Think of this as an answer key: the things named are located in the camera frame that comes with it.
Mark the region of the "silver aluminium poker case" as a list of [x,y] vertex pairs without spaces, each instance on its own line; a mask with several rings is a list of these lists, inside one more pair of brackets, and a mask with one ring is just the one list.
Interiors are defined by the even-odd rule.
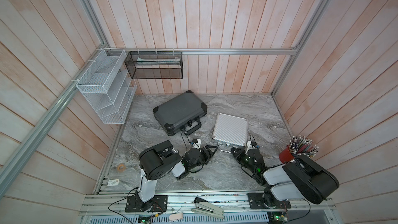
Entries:
[[232,148],[242,148],[248,138],[248,121],[232,115],[217,115],[212,139],[221,152],[232,153]]

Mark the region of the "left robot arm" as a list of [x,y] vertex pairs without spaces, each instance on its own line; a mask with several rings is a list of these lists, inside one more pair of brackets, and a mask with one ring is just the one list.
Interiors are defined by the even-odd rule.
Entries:
[[147,203],[155,196],[157,181],[172,172],[177,179],[183,179],[188,174],[202,170],[218,150],[217,146],[205,145],[201,148],[201,140],[194,139],[192,147],[181,156],[167,140],[145,149],[139,156],[141,182],[138,196]]

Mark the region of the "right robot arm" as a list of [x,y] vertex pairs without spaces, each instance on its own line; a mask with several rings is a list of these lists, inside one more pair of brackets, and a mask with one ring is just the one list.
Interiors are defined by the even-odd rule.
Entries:
[[258,147],[233,147],[231,152],[241,169],[264,186],[264,208],[281,207],[291,199],[320,204],[340,186],[333,174],[305,155],[267,167]]

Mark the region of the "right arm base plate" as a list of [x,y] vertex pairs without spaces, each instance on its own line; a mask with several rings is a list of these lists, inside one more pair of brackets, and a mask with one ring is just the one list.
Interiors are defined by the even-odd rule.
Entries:
[[279,201],[271,193],[248,193],[247,194],[250,209],[275,209],[291,208],[291,204],[288,200]]

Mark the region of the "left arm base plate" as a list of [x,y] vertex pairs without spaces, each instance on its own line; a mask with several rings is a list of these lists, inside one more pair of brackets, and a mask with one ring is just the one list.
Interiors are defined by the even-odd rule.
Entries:
[[138,195],[129,196],[127,198],[125,212],[165,212],[167,210],[167,201],[167,195],[155,195],[147,202],[143,202]]

